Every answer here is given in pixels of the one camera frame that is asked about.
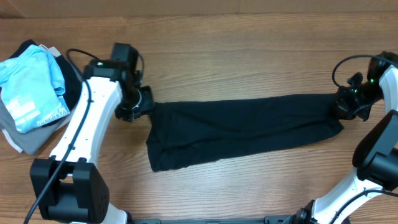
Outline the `black t-shirt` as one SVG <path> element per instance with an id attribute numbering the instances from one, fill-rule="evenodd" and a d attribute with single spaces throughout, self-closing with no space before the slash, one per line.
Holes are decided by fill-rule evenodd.
<path id="1" fill-rule="evenodd" d="M 332 94 L 156 103 L 147 138 L 154 172 L 313 144 L 343 125 Z"/>

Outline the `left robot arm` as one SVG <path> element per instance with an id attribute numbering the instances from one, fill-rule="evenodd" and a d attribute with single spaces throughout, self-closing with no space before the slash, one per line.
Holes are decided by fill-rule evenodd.
<path id="1" fill-rule="evenodd" d="M 80 73 L 83 83 L 75 112 L 58 144 L 46 159 L 34 159 L 30 179 L 35 210 L 59 223 L 132 223 L 129 212 L 109 201 L 98 170 L 104 135 L 112 116 L 133 122 L 154 109 L 151 88 L 142 86 L 142 55 L 129 44 L 116 43 L 107 60 L 93 56 Z"/>

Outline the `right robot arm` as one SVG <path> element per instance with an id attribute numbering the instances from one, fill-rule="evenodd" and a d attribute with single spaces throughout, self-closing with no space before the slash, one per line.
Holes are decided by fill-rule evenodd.
<path id="1" fill-rule="evenodd" d="M 360 206 L 379 195 L 396 197 L 397 188 L 397 54 L 368 55 L 366 81 L 355 73 L 340 85 L 335 110 L 341 119 L 366 121 L 373 104 L 384 101 L 385 116 L 358 144 L 352 171 L 331 191 L 275 223 L 348 223 Z"/>

